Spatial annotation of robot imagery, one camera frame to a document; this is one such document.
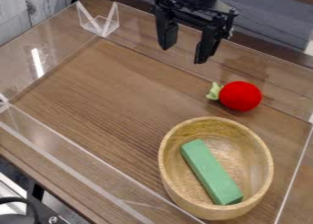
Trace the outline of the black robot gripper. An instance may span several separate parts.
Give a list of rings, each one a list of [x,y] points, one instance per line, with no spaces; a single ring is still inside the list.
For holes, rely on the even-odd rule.
[[[163,50],[178,41],[178,23],[202,30],[195,47],[194,63],[203,64],[215,54],[220,38],[228,39],[234,32],[238,12],[220,0],[153,0],[157,43]]]

